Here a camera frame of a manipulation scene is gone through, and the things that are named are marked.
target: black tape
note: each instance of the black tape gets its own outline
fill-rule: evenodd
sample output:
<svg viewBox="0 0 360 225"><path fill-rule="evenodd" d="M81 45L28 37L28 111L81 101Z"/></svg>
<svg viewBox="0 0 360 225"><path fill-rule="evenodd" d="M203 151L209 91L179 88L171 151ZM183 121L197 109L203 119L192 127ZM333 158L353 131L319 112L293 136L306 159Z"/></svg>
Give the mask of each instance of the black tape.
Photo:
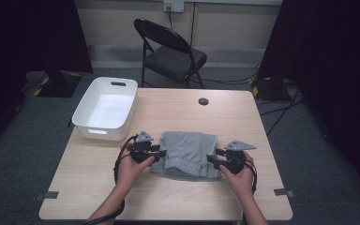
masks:
<svg viewBox="0 0 360 225"><path fill-rule="evenodd" d="M278 196L278 195L286 195L286 196L288 196L288 198L291 198L291 197L295 196L293 190L286 190L285 188L274 189L274 193L276 193L276 196Z"/></svg>
<svg viewBox="0 0 360 225"><path fill-rule="evenodd" d="M58 191L45 191L43 194L37 194L34 200L43 201L44 199L57 199Z"/></svg>

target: chair seat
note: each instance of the chair seat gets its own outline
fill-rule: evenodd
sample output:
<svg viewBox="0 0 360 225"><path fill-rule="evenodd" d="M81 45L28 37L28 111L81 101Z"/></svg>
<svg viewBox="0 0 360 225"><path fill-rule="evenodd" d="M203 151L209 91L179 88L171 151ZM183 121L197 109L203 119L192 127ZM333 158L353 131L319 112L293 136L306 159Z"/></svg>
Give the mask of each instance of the chair seat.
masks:
<svg viewBox="0 0 360 225"><path fill-rule="evenodd" d="M195 60L196 69L200 69L206 63L206 54L195 49L191 49ZM155 52L149 54L143 60L144 65L170 77L180 83L185 82L191 76L191 60L188 54L161 46Z"/></svg>

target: table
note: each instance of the table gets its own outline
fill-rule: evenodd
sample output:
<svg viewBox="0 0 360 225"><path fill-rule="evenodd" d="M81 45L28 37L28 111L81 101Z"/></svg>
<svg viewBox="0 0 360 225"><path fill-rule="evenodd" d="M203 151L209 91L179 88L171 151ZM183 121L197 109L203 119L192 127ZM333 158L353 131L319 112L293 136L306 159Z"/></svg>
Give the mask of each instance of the table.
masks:
<svg viewBox="0 0 360 225"><path fill-rule="evenodd" d="M209 104L199 104L207 98ZM262 120L248 91L149 89L138 90L138 103L127 137L121 142L85 139L74 128L45 199L42 219L87 219L114 186L113 165L120 145L141 130L159 142L164 131L196 131L217 135L217 147L232 140L253 144L249 150L258 171L255 198L269 220L293 216ZM224 175L214 182L164 178L146 169L126 197L123 220L241 220L242 209Z"/></svg>

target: black cable on floor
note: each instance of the black cable on floor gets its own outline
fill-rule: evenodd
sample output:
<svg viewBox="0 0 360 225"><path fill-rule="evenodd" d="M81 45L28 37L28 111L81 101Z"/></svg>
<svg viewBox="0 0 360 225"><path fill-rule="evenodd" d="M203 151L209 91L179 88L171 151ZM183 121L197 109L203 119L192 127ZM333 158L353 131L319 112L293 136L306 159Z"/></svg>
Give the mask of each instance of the black cable on floor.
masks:
<svg viewBox="0 0 360 225"><path fill-rule="evenodd" d="M283 115L284 115L291 107L293 107L293 106L295 106L295 105L298 105L298 104L300 104L301 102L304 101L304 99L302 98L302 99L301 99L300 101L298 101L297 103L294 103L295 100L296 100L297 94L299 93L299 91L300 91L300 87L297 88L297 91L296 91L296 93L294 94L291 103L290 103L287 107L281 108L281 109L277 109L277 110L273 110L273 111L270 111L270 112L261 113L261 114L260 114L260 116L262 116L262 115L265 115L265 114L268 114L268 113L273 113L273 112L278 112L278 111L282 111L282 110L283 110L282 114L279 116L279 118L278 118L277 121L274 123L274 125L271 126L271 128L267 131L267 133L266 133L267 136L270 135L271 131L272 131L272 130L274 129L274 127L277 125L277 123L279 122L279 120L283 117Z"/></svg>
<svg viewBox="0 0 360 225"><path fill-rule="evenodd" d="M232 81L223 81L223 80L212 80L212 79L207 79L207 78L202 78L202 80L207 81L207 82L212 82L212 83L221 83L221 84L233 84L233 85L237 85L237 84L248 84L250 83L258 74L259 72L259 65L261 63L258 63L256 65L256 70L257 72L254 73L253 75L250 75L246 78L243 79L239 79L239 80L232 80Z"/></svg>

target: gray carpet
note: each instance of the gray carpet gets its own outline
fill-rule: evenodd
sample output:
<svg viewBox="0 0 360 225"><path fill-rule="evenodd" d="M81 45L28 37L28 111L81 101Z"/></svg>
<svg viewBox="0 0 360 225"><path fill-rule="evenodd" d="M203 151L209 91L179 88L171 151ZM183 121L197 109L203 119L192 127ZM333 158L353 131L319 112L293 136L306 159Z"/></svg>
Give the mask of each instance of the gray carpet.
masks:
<svg viewBox="0 0 360 225"><path fill-rule="evenodd" d="M204 79L236 81L255 72L254 68L207 67L201 74ZM72 98L33 97L37 86L25 92L21 110L0 134L0 224L81 223L41 220L38 217L41 202L34 197L49 188L73 128L68 127L68 121L90 82L98 76L140 82L140 74L140 68L95 68L95 75L83 76ZM29 73L26 87L42 75L43 72ZM147 81L158 87L184 87L152 73L147 74ZM240 82L204 81L208 89L250 90L248 84L233 83ZM192 82L190 87L199 86ZM296 93L295 85L287 87L291 95ZM296 102L303 99L301 94L296 98ZM288 104L256 103L261 113ZM267 131L280 115L281 112L273 112L262 116ZM360 177L351 163L327 141L324 125L306 103L291 107L268 139L284 186L295 193L295 197L290 198L293 218L270 221L271 224L360 224Z"/></svg>

